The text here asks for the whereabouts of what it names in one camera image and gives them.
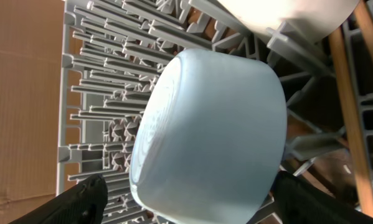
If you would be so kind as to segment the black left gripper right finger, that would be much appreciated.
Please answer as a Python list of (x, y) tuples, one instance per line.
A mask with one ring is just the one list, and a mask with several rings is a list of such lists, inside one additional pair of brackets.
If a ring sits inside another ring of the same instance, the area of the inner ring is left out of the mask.
[(272, 192), (283, 223), (373, 224), (372, 217), (348, 207), (286, 171), (277, 173)]

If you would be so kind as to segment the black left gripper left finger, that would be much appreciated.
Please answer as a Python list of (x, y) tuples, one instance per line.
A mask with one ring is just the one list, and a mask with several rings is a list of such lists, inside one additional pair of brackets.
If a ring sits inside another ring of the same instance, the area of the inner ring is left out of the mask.
[(93, 174), (10, 224), (100, 224), (108, 203), (101, 174)]

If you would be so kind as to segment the wooden chopstick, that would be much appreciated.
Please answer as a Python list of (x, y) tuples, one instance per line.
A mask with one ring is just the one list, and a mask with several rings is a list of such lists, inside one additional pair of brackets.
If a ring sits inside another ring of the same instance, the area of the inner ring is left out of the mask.
[(352, 157), (359, 203), (362, 213), (373, 218), (373, 185), (371, 170), (361, 133), (361, 124), (352, 88), (344, 37), (340, 27), (329, 35), (329, 46), (336, 74), (336, 83), (338, 86), (343, 120), (346, 127), (349, 151)]
[(358, 0), (354, 15), (373, 61), (373, 20), (363, 0)]

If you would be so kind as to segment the light blue bowl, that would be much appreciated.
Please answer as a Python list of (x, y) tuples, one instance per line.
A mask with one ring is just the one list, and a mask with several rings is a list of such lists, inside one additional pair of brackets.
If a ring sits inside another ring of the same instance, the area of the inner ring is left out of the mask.
[(143, 113), (131, 194), (174, 223), (247, 223), (278, 172), (286, 131), (285, 95), (267, 64), (184, 50)]

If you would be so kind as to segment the white bowl with rice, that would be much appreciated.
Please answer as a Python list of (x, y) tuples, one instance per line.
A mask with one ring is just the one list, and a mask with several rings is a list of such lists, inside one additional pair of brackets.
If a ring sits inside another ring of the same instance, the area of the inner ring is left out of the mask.
[(268, 28), (283, 21), (305, 38), (317, 42), (338, 28), (353, 12), (358, 0), (219, 0), (246, 28), (268, 42)]

